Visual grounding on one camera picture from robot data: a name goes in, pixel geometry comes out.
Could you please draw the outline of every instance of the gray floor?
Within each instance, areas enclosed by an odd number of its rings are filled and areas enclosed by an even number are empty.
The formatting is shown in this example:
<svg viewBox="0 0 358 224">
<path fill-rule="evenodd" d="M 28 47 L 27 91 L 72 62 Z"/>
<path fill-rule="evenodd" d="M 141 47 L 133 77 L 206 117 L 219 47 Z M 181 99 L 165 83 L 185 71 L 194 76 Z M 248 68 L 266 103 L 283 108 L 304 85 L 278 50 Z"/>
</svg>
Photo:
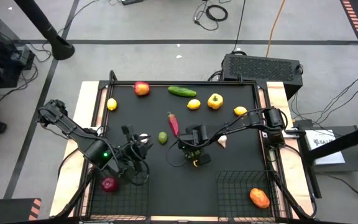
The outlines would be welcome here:
<svg viewBox="0 0 358 224">
<path fill-rule="evenodd" d="M 65 25 L 73 0 L 37 2 L 56 29 Z M 89 2 L 80 0 L 77 10 Z M 229 18 L 214 32 L 193 23 L 193 13 L 199 3 L 195 0 L 147 0 L 131 6 L 110 6 L 107 0 L 100 0 L 74 19 L 68 39 L 234 40 L 242 1 L 224 5 Z M 279 5 L 280 1 L 247 0 L 240 39 L 267 40 Z M 13 1 L 0 1 L 0 17 L 20 38 L 43 39 Z M 214 26 L 206 19 L 202 22 Z M 357 40 L 339 0 L 288 0 L 274 39 Z M 267 49 L 266 45 L 237 47 L 254 56 L 264 56 Z M 84 44 L 75 45 L 75 48 L 72 58 L 58 63 L 47 95 L 47 100 L 63 100 L 69 116 L 73 116 L 83 81 L 106 80 L 111 69 L 120 80 L 206 80 L 220 69 L 224 54 L 230 52 L 233 45 L 178 41 L 155 45 Z M 298 100 L 302 113 L 323 109 L 332 97 L 358 77 L 358 45 L 273 45 L 270 56 L 300 60 L 304 65 L 304 85 Z M 40 75 L 26 90 L 15 92 L 0 102 L 0 120 L 9 125 L 6 133 L 0 136 L 0 198 L 11 178 L 51 61 L 37 64 Z M 345 102 L 357 89 L 358 83 L 338 103 Z M 358 125 L 358 95 L 324 122 L 326 126 L 353 124 Z M 14 198 L 40 197 L 41 218 L 49 215 L 65 144 L 64 140 L 37 127 L 14 191 Z M 337 175 L 358 189 L 358 173 Z M 323 198 L 317 200 L 317 217 L 332 222 L 358 223 L 358 196 L 341 182 L 325 176 L 319 176 L 318 180 Z"/>
</svg>

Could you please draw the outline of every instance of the yellow lemon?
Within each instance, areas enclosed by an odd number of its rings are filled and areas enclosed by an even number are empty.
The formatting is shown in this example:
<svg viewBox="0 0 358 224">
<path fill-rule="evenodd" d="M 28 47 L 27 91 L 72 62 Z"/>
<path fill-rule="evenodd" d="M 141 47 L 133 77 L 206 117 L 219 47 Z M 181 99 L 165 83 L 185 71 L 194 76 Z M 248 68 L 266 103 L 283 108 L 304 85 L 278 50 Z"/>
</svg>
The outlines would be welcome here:
<svg viewBox="0 0 358 224">
<path fill-rule="evenodd" d="M 243 106 L 238 106 L 238 107 L 234 108 L 234 113 L 237 116 L 241 116 L 241 115 L 245 114 L 246 112 L 247 112 L 247 109 Z"/>
<path fill-rule="evenodd" d="M 190 100 L 189 103 L 187 104 L 187 107 L 191 110 L 195 110 L 198 109 L 201 105 L 201 102 L 199 100 Z"/>
<path fill-rule="evenodd" d="M 107 101 L 107 108 L 109 110 L 115 110 L 117 108 L 117 101 L 113 98 L 110 98 L 108 101 Z"/>
</svg>

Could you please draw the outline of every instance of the chili pepper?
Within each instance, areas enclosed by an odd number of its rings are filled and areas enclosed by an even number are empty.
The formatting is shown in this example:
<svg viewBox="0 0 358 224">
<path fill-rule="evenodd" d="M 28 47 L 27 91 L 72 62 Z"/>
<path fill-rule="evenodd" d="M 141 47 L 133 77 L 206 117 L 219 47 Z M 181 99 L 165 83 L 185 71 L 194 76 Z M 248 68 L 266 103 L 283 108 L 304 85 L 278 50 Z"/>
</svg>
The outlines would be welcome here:
<svg viewBox="0 0 358 224">
<path fill-rule="evenodd" d="M 179 124 L 178 124 L 177 117 L 174 114 L 171 114 L 171 112 L 168 112 L 168 114 L 169 114 L 168 115 L 169 126 L 171 127 L 173 135 L 175 137 L 178 137 L 178 135 L 179 135 Z"/>
</svg>

